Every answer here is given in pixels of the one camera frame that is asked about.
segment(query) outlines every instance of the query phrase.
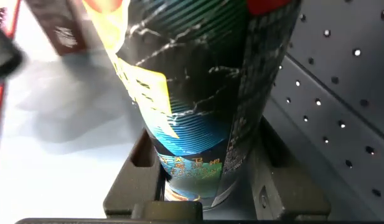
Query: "box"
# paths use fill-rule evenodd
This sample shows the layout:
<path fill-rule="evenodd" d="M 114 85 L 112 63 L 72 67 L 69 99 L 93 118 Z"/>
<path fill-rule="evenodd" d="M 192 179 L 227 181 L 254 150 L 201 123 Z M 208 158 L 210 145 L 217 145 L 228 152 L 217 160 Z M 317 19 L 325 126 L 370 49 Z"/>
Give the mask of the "box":
<path fill-rule="evenodd" d="M 59 55 L 87 49 L 80 20 L 71 0 L 26 0 Z"/>

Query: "can bottom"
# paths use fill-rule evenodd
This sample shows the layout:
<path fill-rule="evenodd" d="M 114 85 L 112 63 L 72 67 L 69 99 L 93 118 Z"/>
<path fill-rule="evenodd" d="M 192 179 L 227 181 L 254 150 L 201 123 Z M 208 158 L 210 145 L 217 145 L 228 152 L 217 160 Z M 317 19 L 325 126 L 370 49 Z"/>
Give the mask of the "can bottom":
<path fill-rule="evenodd" d="M 207 211 L 207 210 L 211 210 L 213 208 L 215 208 L 216 206 L 220 205 L 221 203 L 223 203 L 230 195 L 230 193 L 233 192 L 233 189 L 237 186 L 237 183 L 238 183 L 238 179 L 234 181 L 234 183 L 229 187 L 227 188 L 222 194 L 220 195 L 217 195 L 216 197 L 212 197 L 212 198 L 196 198 L 194 199 L 193 201 L 199 201 L 202 203 L 203 205 L 203 211 Z M 165 201 L 176 201 L 176 202 L 180 202 L 180 201 L 188 201 L 186 198 L 183 198 L 183 197 L 177 197 L 177 193 L 175 193 L 171 187 L 170 187 L 170 183 L 168 183 L 168 181 L 166 181 L 166 186 L 165 186 L 165 191 L 164 191 L 164 200 Z"/>

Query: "table surface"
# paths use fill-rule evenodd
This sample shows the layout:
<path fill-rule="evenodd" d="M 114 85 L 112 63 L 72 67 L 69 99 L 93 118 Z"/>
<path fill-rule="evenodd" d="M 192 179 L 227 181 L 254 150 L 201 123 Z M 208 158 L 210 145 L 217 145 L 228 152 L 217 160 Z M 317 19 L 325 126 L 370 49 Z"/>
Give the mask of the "table surface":
<path fill-rule="evenodd" d="M 27 217 L 105 218 L 102 203 L 141 134 L 106 54 L 60 58 L 22 2 L 0 130 L 0 224 Z M 254 219 L 245 179 L 206 219 Z"/>

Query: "gray metal surface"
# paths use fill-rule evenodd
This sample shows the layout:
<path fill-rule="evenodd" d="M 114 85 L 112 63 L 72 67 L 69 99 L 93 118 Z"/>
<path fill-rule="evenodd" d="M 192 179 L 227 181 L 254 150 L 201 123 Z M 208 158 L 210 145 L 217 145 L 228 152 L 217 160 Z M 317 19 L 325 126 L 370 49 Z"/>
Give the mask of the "gray metal surface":
<path fill-rule="evenodd" d="M 305 1 L 271 97 L 314 146 L 298 147 L 320 151 L 356 194 L 344 203 L 373 213 L 356 218 L 384 220 L 384 0 Z"/>

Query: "can label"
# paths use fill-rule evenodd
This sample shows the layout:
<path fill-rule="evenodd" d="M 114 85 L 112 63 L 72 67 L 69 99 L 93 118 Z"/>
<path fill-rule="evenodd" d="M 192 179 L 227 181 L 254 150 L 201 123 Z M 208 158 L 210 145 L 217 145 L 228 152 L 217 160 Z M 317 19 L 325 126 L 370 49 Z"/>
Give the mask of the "can label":
<path fill-rule="evenodd" d="M 235 186 L 291 33 L 273 24 L 289 12 L 253 18 L 241 0 L 83 2 L 169 174 L 166 198 L 220 203 Z M 248 31 L 267 17 L 261 28 L 274 27 L 273 40 Z M 260 38 L 267 45 L 257 57 L 245 51 Z M 261 70 L 243 60 L 252 57 Z"/>

